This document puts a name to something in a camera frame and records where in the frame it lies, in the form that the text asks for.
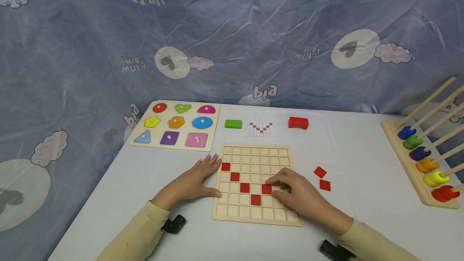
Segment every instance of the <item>red square tile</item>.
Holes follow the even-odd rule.
[[[269,195],[272,192],[272,186],[268,184],[262,184],[261,191],[263,192],[263,195]]]
[[[320,178],[323,178],[324,175],[327,173],[324,169],[322,169],[320,166],[317,167],[316,170],[314,170],[314,173],[320,177]]]
[[[231,172],[231,182],[240,181],[240,172]]]
[[[228,162],[223,162],[221,170],[223,172],[230,172],[231,171],[231,164],[228,163]]]
[[[251,205],[260,206],[261,205],[261,196],[260,195],[251,195]]]
[[[321,190],[330,191],[330,182],[320,179],[319,187],[321,188]]]
[[[240,183],[240,192],[241,193],[250,193],[250,184],[245,182]]]

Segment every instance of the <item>blue fabric backdrop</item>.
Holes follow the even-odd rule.
[[[408,112],[450,75],[461,77],[448,93],[464,83],[463,10],[464,0],[0,0],[0,259],[51,254],[153,100]]]

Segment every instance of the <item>child's hand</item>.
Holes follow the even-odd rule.
[[[203,179],[215,172],[221,165],[221,158],[218,155],[211,155],[204,160],[198,160],[195,165],[182,173],[179,177],[171,181],[152,199],[152,203],[160,208],[171,210],[172,206],[179,200],[188,200],[196,197],[220,197],[221,193],[215,188],[204,187]]]
[[[282,189],[290,187],[290,193],[273,191],[272,196],[300,215],[327,225],[339,236],[345,234],[353,224],[353,218],[332,206],[311,182],[293,170],[282,169],[269,178],[266,184],[278,184]]]

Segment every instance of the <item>blue triangle puzzle piece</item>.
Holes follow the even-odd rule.
[[[150,131],[146,130],[144,133],[142,133],[140,136],[134,139],[134,142],[150,143]]]

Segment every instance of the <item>orange hexagon puzzle piece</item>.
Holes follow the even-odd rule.
[[[184,117],[175,116],[168,121],[169,128],[179,128],[185,123]]]

